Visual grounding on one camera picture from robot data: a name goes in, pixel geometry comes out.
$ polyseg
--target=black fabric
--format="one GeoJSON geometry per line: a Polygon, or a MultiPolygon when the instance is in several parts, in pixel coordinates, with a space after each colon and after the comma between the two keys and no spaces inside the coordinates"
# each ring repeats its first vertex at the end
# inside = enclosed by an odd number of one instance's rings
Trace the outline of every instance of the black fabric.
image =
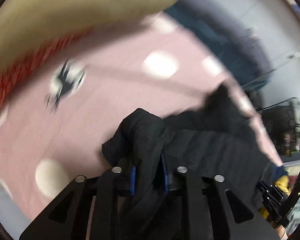
{"type": "Polygon", "coordinates": [[[271,175],[270,161],[259,151],[248,119],[221,85],[198,111],[161,119],[138,108],[102,146],[112,166],[124,156],[136,165],[135,195],[119,214],[120,239],[179,239],[181,200],[166,197],[156,183],[160,155],[171,157],[202,176],[222,174],[245,201],[261,207],[256,184],[271,175]]]}

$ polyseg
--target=dark graphic print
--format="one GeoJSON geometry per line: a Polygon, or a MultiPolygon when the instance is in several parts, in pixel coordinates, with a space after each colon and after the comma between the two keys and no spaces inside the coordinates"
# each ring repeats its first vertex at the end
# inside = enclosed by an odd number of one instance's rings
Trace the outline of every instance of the dark graphic print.
{"type": "Polygon", "coordinates": [[[85,68],[69,59],[62,68],[58,68],[50,82],[50,93],[47,95],[47,107],[53,101],[54,112],[57,111],[60,100],[77,91],[85,78],[85,68]]]}

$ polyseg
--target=tan cushion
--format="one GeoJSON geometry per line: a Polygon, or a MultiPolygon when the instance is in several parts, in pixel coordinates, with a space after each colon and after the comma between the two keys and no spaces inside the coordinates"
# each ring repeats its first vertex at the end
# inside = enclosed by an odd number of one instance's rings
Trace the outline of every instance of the tan cushion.
{"type": "Polygon", "coordinates": [[[6,0],[0,8],[0,72],[53,38],[159,12],[176,0],[6,0]]]}

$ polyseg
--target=red textured fabric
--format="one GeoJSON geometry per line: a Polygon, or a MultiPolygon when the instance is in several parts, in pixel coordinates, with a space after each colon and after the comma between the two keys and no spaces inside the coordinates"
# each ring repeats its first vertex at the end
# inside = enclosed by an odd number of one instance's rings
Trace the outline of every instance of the red textured fabric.
{"type": "Polygon", "coordinates": [[[65,46],[77,41],[88,32],[53,39],[50,43],[40,47],[23,59],[17,60],[5,72],[0,73],[0,108],[17,84],[31,77],[34,71],[46,62],[51,55],[61,51],[65,46]]]}

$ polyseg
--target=white polka dot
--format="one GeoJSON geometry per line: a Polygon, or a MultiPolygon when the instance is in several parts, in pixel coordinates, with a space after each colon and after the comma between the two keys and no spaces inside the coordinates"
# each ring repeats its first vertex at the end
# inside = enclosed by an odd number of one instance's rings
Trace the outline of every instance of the white polka dot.
{"type": "Polygon", "coordinates": [[[162,34],[170,34],[178,28],[178,24],[172,19],[157,17],[154,19],[152,27],[162,34]]]}
{"type": "Polygon", "coordinates": [[[154,51],[146,58],[142,64],[142,71],[146,74],[159,78],[167,79],[171,77],[179,68],[176,57],[165,51],[154,51]]]}
{"type": "Polygon", "coordinates": [[[9,105],[6,104],[2,107],[2,109],[0,110],[0,127],[5,123],[5,121],[7,120],[7,116],[8,116],[8,109],[9,109],[9,105]]]}
{"type": "Polygon", "coordinates": [[[43,159],[35,170],[35,182],[43,195],[55,198],[70,183],[70,179],[58,162],[43,159]]]}
{"type": "Polygon", "coordinates": [[[206,57],[201,62],[202,68],[215,77],[224,71],[223,65],[213,56],[206,57]]]}
{"type": "Polygon", "coordinates": [[[251,112],[254,109],[253,105],[247,97],[242,97],[239,99],[239,108],[245,113],[251,112]]]}
{"type": "Polygon", "coordinates": [[[11,194],[11,191],[9,190],[9,188],[8,188],[7,183],[3,179],[0,178],[0,184],[4,188],[4,190],[6,191],[6,193],[8,193],[9,196],[10,196],[10,198],[12,199],[12,194],[11,194]]]}

